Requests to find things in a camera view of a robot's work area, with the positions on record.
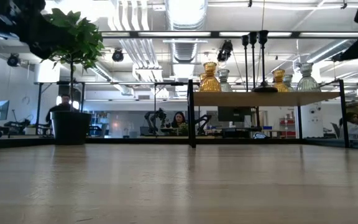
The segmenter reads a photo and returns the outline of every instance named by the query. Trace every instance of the shelf unit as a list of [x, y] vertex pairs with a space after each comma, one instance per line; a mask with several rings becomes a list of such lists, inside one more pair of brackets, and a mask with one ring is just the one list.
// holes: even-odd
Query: shelf unit
[[[343, 80], [339, 82], [340, 92], [291, 92], [291, 93], [239, 93], [239, 92], [194, 92], [193, 80], [188, 82], [188, 117], [189, 145], [196, 147], [195, 106], [296, 106], [298, 111], [299, 138], [303, 139], [301, 123], [301, 106], [340, 97], [342, 118], [346, 124], [346, 102]], [[347, 125], [344, 125], [347, 136]], [[349, 138], [345, 138], [345, 146], [349, 147]]]

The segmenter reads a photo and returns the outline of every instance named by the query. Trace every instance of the glass vase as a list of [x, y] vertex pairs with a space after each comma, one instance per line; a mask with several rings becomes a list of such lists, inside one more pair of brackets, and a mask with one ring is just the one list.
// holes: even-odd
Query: glass vase
[[221, 90], [222, 92], [232, 92], [230, 84], [227, 83], [227, 78], [229, 76], [230, 70], [220, 69], [218, 70], [219, 80], [221, 81]]
[[283, 82], [284, 74], [285, 74], [285, 70], [282, 70], [282, 69], [278, 69], [273, 72], [274, 81], [275, 81], [274, 87], [277, 88], [278, 92], [281, 92], [281, 93], [289, 92], [288, 87]]
[[287, 86], [289, 92], [294, 92], [295, 89], [292, 88], [291, 82], [292, 82], [292, 76], [293, 75], [284, 75], [284, 84]]
[[296, 91], [307, 92], [321, 92], [321, 89], [316, 80], [311, 76], [313, 69], [313, 63], [301, 63], [299, 64], [302, 78], [296, 87]]
[[204, 64], [206, 77], [200, 85], [200, 92], [220, 92], [221, 85], [215, 78], [216, 63], [207, 62]]

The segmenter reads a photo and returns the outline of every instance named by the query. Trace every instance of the wooden shelf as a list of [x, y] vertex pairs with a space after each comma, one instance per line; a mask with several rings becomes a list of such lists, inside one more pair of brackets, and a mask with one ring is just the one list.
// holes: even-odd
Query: wooden shelf
[[339, 92], [194, 93], [195, 106], [303, 106], [339, 97]]

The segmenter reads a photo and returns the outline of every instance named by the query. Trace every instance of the robotic arm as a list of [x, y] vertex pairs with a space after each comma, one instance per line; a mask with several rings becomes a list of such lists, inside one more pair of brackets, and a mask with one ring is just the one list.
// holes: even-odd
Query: robotic arm
[[158, 131], [158, 128], [154, 126], [154, 121], [156, 118], [161, 120], [160, 128], [164, 128], [165, 118], [167, 118], [167, 114], [164, 113], [163, 109], [158, 109], [158, 111], [149, 111], [144, 115], [144, 119], [147, 121], [147, 125], [149, 125], [149, 133], [154, 133]]
[[211, 115], [204, 114], [200, 118], [195, 120], [195, 124], [198, 124], [198, 123], [200, 123], [202, 121], [205, 121], [204, 124], [202, 124], [201, 126], [198, 127], [198, 129], [197, 129], [198, 135], [204, 135], [205, 134], [204, 127], [206, 126], [206, 124], [208, 124], [208, 122], [210, 121], [211, 118], [212, 118]]

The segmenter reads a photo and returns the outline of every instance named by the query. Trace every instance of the man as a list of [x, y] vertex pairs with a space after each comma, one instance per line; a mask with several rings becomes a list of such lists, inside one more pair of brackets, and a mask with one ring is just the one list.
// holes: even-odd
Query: man
[[48, 114], [47, 114], [47, 117], [46, 117], [46, 121], [48, 124], [51, 123], [51, 120], [50, 120], [50, 112], [54, 112], [54, 111], [70, 111], [70, 96], [67, 95], [67, 94], [62, 94], [60, 96], [62, 98], [62, 103], [60, 103], [59, 105], [57, 106], [54, 106], [53, 108], [50, 108], [49, 111], [48, 111]]

